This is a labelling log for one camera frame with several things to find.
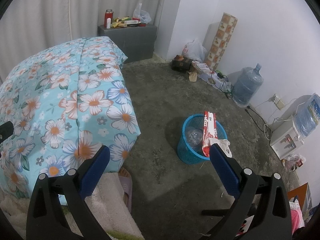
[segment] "purple slipper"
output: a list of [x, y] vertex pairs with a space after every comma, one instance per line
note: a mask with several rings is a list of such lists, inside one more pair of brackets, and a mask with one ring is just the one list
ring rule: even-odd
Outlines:
[[132, 179], [131, 177], [119, 176], [121, 186], [124, 192], [128, 195], [127, 208], [131, 213], [131, 201], [132, 201]]

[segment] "chair leg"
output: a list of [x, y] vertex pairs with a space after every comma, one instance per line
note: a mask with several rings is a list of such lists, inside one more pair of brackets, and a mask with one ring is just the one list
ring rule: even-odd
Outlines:
[[203, 216], [224, 217], [229, 209], [204, 209], [201, 211]]
[[[229, 209], [204, 209], [201, 211], [203, 216], [212, 216], [212, 217], [224, 217], [228, 213]], [[256, 214], [257, 205], [252, 203], [248, 211], [248, 217]]]

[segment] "concrete floor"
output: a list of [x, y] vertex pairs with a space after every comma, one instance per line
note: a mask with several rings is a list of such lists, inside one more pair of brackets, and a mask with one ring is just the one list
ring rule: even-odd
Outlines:
[[141, 130], [124, 167], [133, 180], [132, 216], [146, 240], [199, 239], [220, 220], [200, 211], [233, 202], [210, 162], [187, 165], [176, 154], [183, 122], [192, 114], [216, 113], [242, 167], [267, 176], [279, 172], [288, 191], [298, 186], [244, 109], [201, 79], [190, 82], [169, 63], [154, 62], [122, 70]]

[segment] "cylindrical rolled mat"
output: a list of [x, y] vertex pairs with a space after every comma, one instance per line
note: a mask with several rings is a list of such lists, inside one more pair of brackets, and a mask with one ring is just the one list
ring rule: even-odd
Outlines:
[[230, 41], [238, 19], [230, 14], [223, 13], [216, 36], [208, 53], [206, 63], [211, 70], [216, 70]]

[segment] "red thermos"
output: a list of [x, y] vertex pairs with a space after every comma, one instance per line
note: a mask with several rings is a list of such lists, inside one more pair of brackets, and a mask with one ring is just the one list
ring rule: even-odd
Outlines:
[[107, 19], [110, 18], [111, 19], [111, 23], [113, 22], [113, 11], [112, 9], [108, 9], [106, 10], [106, 13], [104, 14], [104, 27], [107, 27]]

